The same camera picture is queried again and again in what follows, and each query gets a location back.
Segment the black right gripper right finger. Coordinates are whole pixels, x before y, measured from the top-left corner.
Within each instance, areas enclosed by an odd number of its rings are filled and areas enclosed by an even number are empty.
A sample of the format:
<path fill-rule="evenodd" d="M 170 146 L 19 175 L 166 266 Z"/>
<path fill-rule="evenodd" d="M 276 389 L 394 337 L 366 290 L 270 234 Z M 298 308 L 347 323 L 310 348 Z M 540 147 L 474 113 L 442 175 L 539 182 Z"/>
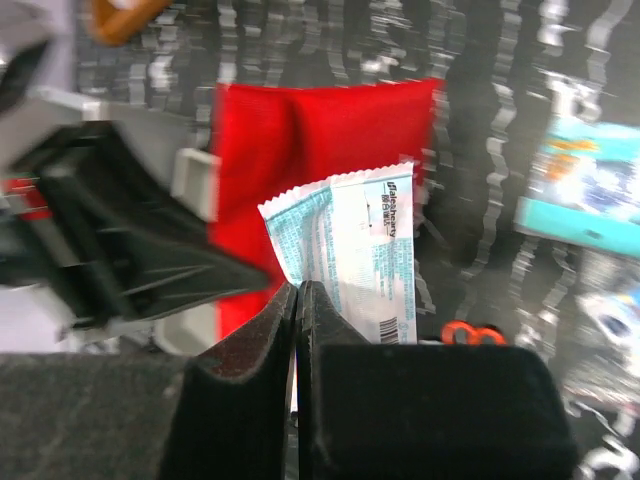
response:
<path fill-rule="evenodd" d="M 324 286 L 298 298 L 303 479 L 567 479 L 579 461 L 552 376 L 514 346 L 367 342 Z"/>

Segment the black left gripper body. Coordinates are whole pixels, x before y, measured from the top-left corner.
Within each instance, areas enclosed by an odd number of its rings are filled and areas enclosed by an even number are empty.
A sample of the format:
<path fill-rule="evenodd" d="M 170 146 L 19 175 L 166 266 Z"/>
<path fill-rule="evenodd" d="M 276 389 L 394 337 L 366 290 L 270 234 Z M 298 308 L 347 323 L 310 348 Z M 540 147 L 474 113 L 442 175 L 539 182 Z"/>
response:
<path fill-rule="evenodd" d="M 268 283 L 211 245 L 170 193 L 179 117 L 28 89 L 45 39 L 1 43 L 1 251 L 9 285 L 42 285 L 75 330 L 149 322 Z"/>

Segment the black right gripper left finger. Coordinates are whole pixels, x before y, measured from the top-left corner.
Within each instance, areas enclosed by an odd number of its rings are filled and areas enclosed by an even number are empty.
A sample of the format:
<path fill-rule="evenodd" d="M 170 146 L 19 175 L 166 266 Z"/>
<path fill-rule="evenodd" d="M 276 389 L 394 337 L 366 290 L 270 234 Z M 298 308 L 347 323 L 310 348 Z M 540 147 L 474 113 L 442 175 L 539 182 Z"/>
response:
<path fill-rule="evenodd" d="M 1 294 L 5 479 L 281 479 L 297 292 L 195 358 L 81 354 L 30 289 Z"/>

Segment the white gauze packet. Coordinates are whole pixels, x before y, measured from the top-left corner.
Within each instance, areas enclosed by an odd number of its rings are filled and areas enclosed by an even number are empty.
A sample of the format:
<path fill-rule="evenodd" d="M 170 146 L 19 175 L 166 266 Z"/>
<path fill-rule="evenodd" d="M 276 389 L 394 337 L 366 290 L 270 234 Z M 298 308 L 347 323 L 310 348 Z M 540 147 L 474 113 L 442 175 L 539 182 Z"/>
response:
<path fill-rule="evenodd" d="M 417 340 L 413 164 L 333 175 L 259 205 L 285 278 L 320 282 L 367 340 Z"/>

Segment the red first aid pouch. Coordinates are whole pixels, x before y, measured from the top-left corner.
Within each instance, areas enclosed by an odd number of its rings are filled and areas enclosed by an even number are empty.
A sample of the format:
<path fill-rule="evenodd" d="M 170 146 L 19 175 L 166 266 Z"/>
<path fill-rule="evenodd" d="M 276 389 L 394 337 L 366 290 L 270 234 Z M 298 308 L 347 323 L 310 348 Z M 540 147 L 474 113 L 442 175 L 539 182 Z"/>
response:
<path fill-rule="evenodd" d="M 259 313 L 284 280 L 259 205 L 332 175 L 412 159 L 425 178 L 435 94 L 441 79 L 351 87 L 276 88 L 232 84 L 218 93 L 213 153 L 215 219 L 211 243 L 266 270 L 269 287 L 223 299 L 218 332 L 226 337 Z"/>

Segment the teal white packet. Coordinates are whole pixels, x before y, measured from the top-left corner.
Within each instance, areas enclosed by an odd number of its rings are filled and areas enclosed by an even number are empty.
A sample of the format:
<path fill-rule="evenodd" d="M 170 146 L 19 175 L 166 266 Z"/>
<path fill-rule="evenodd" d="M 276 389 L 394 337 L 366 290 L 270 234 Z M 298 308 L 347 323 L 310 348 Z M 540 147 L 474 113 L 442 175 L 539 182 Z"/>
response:
<path fill-rule="evenodd" d="M 639 256 L 639 130 L 555 120 L 532 164 L 518 229 Z"/>

